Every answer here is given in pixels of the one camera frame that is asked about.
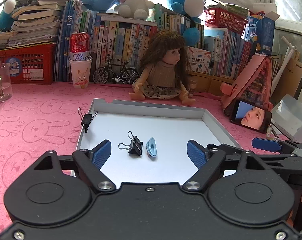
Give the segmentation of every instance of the water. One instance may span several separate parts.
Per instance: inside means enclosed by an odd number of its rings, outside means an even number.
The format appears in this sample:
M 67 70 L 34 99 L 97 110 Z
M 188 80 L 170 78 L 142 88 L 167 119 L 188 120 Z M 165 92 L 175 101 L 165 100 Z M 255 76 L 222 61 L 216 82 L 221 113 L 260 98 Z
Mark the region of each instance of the water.
M 11 83 L 2 83 L 3 96 L 0 96 L 0 103 L 8 100 L 12 96 Z

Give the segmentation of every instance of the doll's dress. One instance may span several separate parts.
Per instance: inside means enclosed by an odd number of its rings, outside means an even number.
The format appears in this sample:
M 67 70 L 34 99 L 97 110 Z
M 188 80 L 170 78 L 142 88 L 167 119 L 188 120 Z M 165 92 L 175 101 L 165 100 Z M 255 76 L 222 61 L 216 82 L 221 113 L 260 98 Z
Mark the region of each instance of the doll's dress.
M 175 88 L 175 65 L 159 61 L 147 65 L 149 76 L 142 86 L 143 94 L 148 98 L 171 99 L 178 96 L 181 90 Z

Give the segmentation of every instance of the glass mug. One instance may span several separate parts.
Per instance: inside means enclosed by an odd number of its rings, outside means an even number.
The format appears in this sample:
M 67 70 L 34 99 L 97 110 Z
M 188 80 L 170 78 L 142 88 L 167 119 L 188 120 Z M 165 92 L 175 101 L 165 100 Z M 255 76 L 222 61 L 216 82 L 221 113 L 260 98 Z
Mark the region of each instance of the glass mug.
M 0 103 L 12 96 L 9 63 L 0 64 Z

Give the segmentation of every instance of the metal bolt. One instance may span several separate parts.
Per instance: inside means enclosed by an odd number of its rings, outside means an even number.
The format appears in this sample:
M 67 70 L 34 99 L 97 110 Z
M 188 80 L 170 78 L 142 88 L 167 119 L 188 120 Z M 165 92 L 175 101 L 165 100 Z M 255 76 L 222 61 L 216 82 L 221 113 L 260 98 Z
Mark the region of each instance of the metal bolt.
M 278 232 L 275 239 L 276 240 L 284 240 L 286 238 L 286 233 L 285 232 Z
M 147 187 L 146 191 L 147 192 L 153 192 L 153 191 L 155 191 L 155 188 L 154 187 Z
M 13 237 L 17 240 L 24 240 L 24 234 L 20 231 L 15 231 Z
M 113 185 L 110 181 L 102 181 L 98 184 L 98 188 L 100 189 L 111 189 Z
M 201 187 L 201 184 L 196 181 L 189 181 L 186 183 L 186 188 L 189 190 L 195 190 Z

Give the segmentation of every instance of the red crate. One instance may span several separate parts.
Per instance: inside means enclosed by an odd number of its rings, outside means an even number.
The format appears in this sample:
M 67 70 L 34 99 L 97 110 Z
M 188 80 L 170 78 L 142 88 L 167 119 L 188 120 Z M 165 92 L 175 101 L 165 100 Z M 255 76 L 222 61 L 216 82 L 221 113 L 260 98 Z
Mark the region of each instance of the red crate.
M 12 83 L 53 83 L 56 43 L 0 50 L 0 64 L 10 63 Z
M 247 20 L 222 8 L 210 8 L 204 10 L 204 12 L 206 26 L 228 28 L 240 35 L 243 35 Z

